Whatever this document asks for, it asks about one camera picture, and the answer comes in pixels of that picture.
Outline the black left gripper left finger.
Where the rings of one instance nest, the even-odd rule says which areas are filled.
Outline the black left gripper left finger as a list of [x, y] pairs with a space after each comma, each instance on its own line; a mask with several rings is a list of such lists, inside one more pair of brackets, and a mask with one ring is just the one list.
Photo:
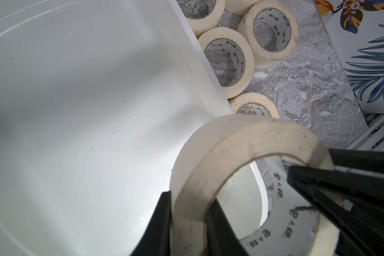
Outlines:
[[171, 192], [163, 192], [132, 256], [170, 256]]

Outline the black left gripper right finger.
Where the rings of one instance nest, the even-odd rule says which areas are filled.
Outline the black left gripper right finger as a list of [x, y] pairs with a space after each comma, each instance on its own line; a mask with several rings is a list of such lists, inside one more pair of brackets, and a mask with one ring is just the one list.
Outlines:
[[209, 208], [207, 217], [206, 256], [247, 256], [236, 238], [220, 203], [216, 199]]

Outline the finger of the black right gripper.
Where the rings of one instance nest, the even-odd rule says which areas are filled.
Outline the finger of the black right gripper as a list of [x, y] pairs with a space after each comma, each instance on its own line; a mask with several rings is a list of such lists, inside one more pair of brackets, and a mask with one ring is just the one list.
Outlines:
[[334, 165], [384, 174], [384, 151], [329, 149]]
[[291, 166], [288, 184], [363, 256], [384, 256], [384, 178]]

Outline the cream tape roll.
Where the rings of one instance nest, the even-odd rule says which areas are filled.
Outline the cream tape roll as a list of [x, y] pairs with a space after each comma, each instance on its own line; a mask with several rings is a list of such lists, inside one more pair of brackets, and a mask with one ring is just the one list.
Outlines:
[[260, 0], [226, 0], [225, 9], [238, 16], [244, 16]]
[[204, 52], [220, 50], [231, 58], [234, 77], [229, 85], [223, 86], [226, 98], [242, 93], [250, 84], [255, 69], [252, 50], [243, 35], [227, 27], [216, 27], [203, 33], [198, 42]]
[[171, 174], [172, 254], [209, 253], [209, 208], [231, 182], [225, 212], [246, 253], [333, 255], [339, 229], [289, 186], [293, 165], [334, 170], [326, 145], [297, 123], [234, 114], [199, 128]]
[[260, 1], [243, 17], [237, 31], [249, 43], [256, 68], [268, 68], [288, 58], [298, 43], [294, 14], [281, 1]]
[[256, 115], [260, 117], [280, 118], [274, 103], [259, 93], [245, 93], [229, 99], [234, 114]]
[[225, 0], [184, 0], [177, 3], [197, 37], [217, 26], [226, 7]]

